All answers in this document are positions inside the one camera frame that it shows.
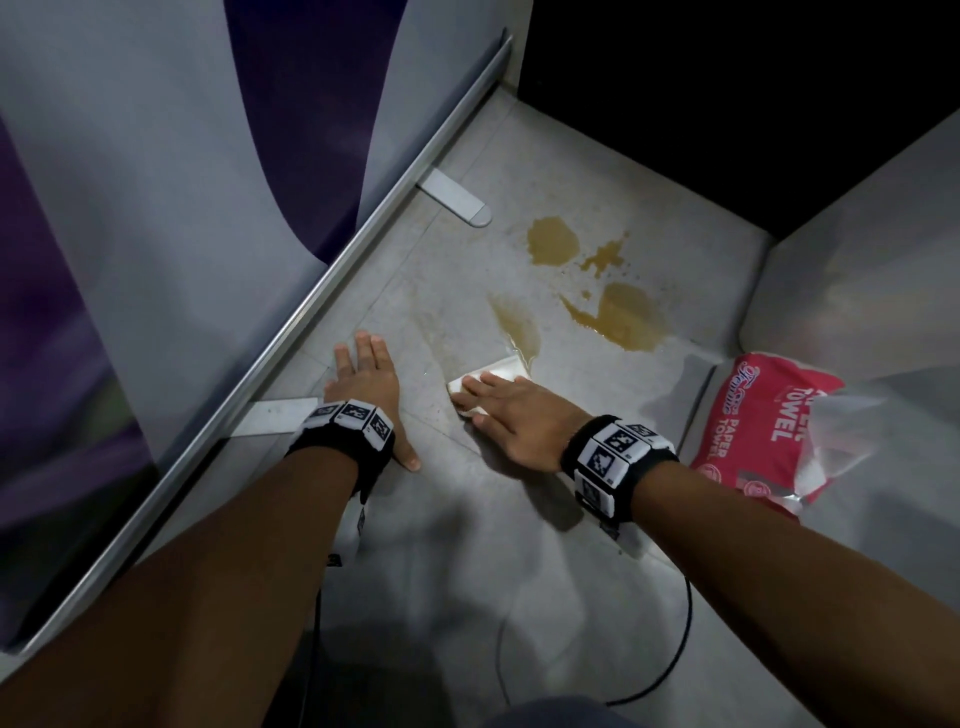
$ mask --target forearm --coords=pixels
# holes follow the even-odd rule
[[[637,524],[827,724],[960,724],[960,619],[863,555],[677,463]]]
[[[0,688],[0,710],[35,725],[259,725],[356,474],[334,450],[291,454],[118,580]]]

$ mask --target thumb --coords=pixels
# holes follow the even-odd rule
[[[510,443],[510,439],[513,437],[513,434],[509,429],[504,427],[500,422],[495,420],[490,415],[473,415],[473,426],[478,430],[483,432],[487,437],[493,440],[500,446],[504,452],[507,451],[507,446]]]
[[[417,451],[414,450],[413,446],[410,444],[410,441],[407,440],[407,433],[404,431],[403,425],[396,429],[394,458],[396,458],[396,462],[398,462],[408,471],[415,473],[420,469],[420,457],[417,455]]]

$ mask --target wristband with fiducial markers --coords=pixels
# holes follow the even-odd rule
[[[374,404],[360,400],[321,404],[294,434],[289,455],[304,448],[330,448],[357,464],[353,493],[366,503],[376,479],[394,452],[394,423]]]
[[[673,444],[645,425],[627,425],[614,415],[590,420],[560,459],[576,498],[600,522],[632,521],[631,501],[640,479],[655,465],[677,461]]]

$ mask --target cord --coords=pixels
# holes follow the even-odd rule
[[[306,666],[306,683],[303,686],[303,700],[300,703],[300,718],[297,728],[303,727],[306,717],[306,704],[313,690],[313,679],[316,674],[317,653],[320,652],[320,591],[317,591],[317,600],[313,604],[313,635],[310,637],[310,658]]]
[[[651,692],[659,688],[670,676],[670,673],[673,672],[673,668],[677,666],[681,655],[684,654],[684,650],[686,649],[686,641],[690,637],[690,626],[693,624],[693,592],[690,589],[690,580],[684,577],[684,583],[686,585],[686,624],[684,625],[684,635],[680,637],[680,644],[677,646],[677,651],[674,653],[670,664],[666,666],[666,669],[656,680],[654,680],[652,683],[650,683],[650,685],[640,692],[635,692],[632,695],[620,697],[615,700],[608,700],[606,703],[604,703],[604,705],[606,705],[608,708],[615,708],[618,705],[626,705],[627,703],[632,703],[635,700],[646,697]],[[507,619],[510,617],[510,613],[513,612],[513,609],[514,607],[512,604],[506,616],[504,616],[503,620],[500,621],[500,628],[496,633],[496,650],[494,651],[496,679],[500,683],[500,692],[503,694],[503,702],[507,704],[508,708],[511,707],[512,703],[510,702],[510,695],[507,693],[507,684],[503,679],[503,671],[500,668],[500,652],[503,646],[503,635],[507,629]]]

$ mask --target black panel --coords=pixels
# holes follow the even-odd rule
[[[946,19],[777,12],[539,0],[518,95],[782,238],[960,108],[960,83]]]

